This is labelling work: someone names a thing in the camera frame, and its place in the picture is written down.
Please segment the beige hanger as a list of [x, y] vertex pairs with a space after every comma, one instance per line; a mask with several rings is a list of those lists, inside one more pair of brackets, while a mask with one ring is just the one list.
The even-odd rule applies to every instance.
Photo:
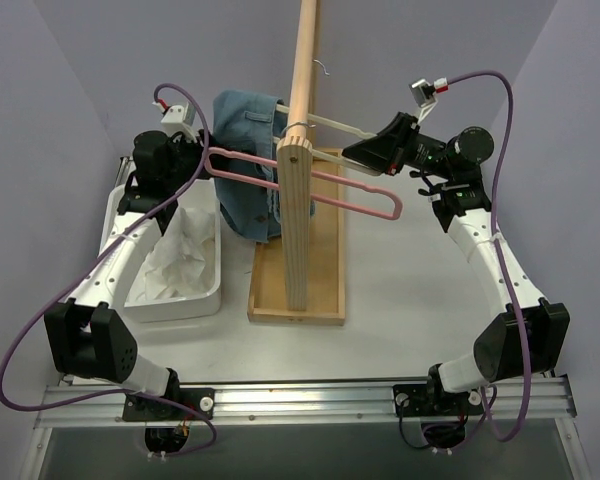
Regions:
[[[330, 76], [330, 73], [327, 71], [325, 65], [320, 60], [314, 58], [314, 59], [312, 59], [312, 61], [314, 64], [319, 65], [319, 67], [323, 70], [323, 74], [326, 77]], [[289, 107], [278, 104], [276, 106], [276, 111], [280, 112], [280, 113], [288, 113]], [[368, 140], [368, 139], [374, 138], [376, 136], [375, 133], [366, 132], [360, 128], [357, 128], [357, 127], [354, 127], [351, 125], [347, 125], [342, 122], [338, 122], [338, 121], [328, 119], [328, 118], [325, 118], [325, 117], [322, 117], [319, 115], [315, 115], [312, 113], [308, 113], [307, 118], [309, 120], [309, 124], [307, 127], [309, 130], [315, 128], [317, 125], [320, 125], [320, 126], [326, 126], [326, 127], [329, 127], [329, 128], [335, 129], [335, 130], [339, 130], [341, 132], [351, 134], [361, 140]], [[281, 140], [281, 138], [279, 136], [274, 136], [273, 140], [274, 140], [274, 144], [277, 144]], [[347, 159], [347, 158], [337, 159], [335, 156], [330, 155], [330, 154], [329, 155], [328, 154], [324, 154], [324, 155], [320, 154], [320, 155], [318, 155], [318, 157], [319, 157], [319, 159], [341, 165], [345, 168], [355, 170], [355, 171], [364, 173], [369, 176], [375, 177], [375, 176], [380, 175], [380, 173], [372, 170], [370, 167], [366, 167], [360, 163], [357, 163], [357, 162]]]

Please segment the pink hanger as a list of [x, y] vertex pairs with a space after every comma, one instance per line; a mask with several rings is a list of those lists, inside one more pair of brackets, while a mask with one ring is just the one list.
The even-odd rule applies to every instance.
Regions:
[[[281, 185], [280, 183], [274, 183], [271, 181], [261, 180], [259, 178], [233, 173], [228, 170], [219, 170], [214, 167], [212, 160], [211, 160], [212, 156], [220, 156], [220, 157], [227, 158], [227, 159], [239, 160], [239, 161], [248, 162], [248, 163], [252, 163], [252, 164], [256, 164], [256, 165], [260, 165], [260, 166], [266, 166], [266, 167], [278, 169], [279, 166], [278, 166], [277, 162], [274, 160], [266, 159], [263, 157], [254, 156], [254, 155], [250, 155], [250, 154], [246, 154], [246, 153], [241, 153], [238, 151], [226, 150], [226, 149], [220, 148], [220, 147], [211, 147], [209, 149], [208, 156], [204, 160], [204, 168], [209, 174], [211, 174], [214, 177], [224, 178], [224, 179], [228, 179], [228, 180], [232, 180], [232, 181], [236, 181], [236, 182], [240, 182], [240, 183], [244, 183], [244, 184], [259, 186], [259, 187], [263, 187], [263, 188], [266, 188], [269, 190], [276, 190], [280, 193], [280, 197], [283, 197], [284, 193], [292, 192], [292, 186]], [[337, 208], [349, 210], [351, 212], [360, 213], [363, 215], [376, 217], [376, 218], [380, 218], [380, 219], [388, 220], [388, 221], [398, 220], [402, 215], [403, 208], [404, 208], [403, 203], [402, 203], [401, 199], [395, 193], [391, 192], [390, 190], [367, 185], [365, 183], [362, 183], [360, 181], [355, 181], [355, 180], [349, 179], [347, 177], [342, 177], [339, 175], [328, 174], [325, 172], [314, 171], [314, 170], [311, 170], [310, 172], [303, 172], [303, 171], [300, 172], [299, 182], [301, 183], [301, 187], [300, 187], [301, 190], [304, 190], [305, 188], [310, 189], [310, 178], [311, 177], [317, 178], [319, 180], [323, 180], [326, 182], [330, 182], [330, 183], [333, 183], [336, 185], [346, 186], [346, 187], [354, 188], [357, 190], [361, 190], [361, 191], [364, 191], [369, 194], [380, 195], [380, 196], [386, 197], [392, 202], [393, 208], [390, 212], [383, 212], [378, 209], [368, 208], [368, 207], [365, 207], [365, 206], [362, 206], [359, 204], [354, 204], [354, 203], [346, 202], [344, 200], [339, 200], [338, 198], [327, 197], [322, 194], [309, 192], [309, 194], [310, 194], [309, 198], [311, 200], [314, 200], [316, 202], [320, 202], [323, 204], [331, 205], [331, 206], [334, 206]]]

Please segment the white pleated skirt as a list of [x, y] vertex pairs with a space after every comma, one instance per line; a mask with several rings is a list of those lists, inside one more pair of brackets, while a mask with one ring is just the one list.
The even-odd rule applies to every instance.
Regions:
[[180, 207], [140, 267], [127, 301], [193, 297], [208, 292], [214, 283], [215, 216]]

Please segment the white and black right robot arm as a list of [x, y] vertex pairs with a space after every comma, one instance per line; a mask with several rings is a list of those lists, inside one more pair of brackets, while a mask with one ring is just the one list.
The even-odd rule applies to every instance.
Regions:
[[493, 151], [493, 137], [482, 127], [442, 141], [422, 134], [416, 118], [402, 112], [379, 133], [342, 151], [376, 173], [396, 175], [408, 167], [413, 178], [439, 178], [422, 193], [486, 295], [493, 319], [471, 352], [429, 370], [424, 400], [439, 413], [455, 406], [460, 394], [526, 371], [554, 369], [570, 323], [566, 306], [550, 302], [532, 283], [498, 230], [481, 171]]

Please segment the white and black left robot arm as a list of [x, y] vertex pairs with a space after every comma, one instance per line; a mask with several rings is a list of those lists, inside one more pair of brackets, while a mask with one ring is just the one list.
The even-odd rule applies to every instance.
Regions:
[[174, 417], [182, 395], [174, 372], [143, 357], [121, 318], [142, 264], [183, 217], [178, 198], [191, 186], [203, 144], [194, 135], [151, 130], [134, 139], [135, 165], [124, 186], [101, 260], [44, 314], [56, 369], [134, 393], [159, 419]]

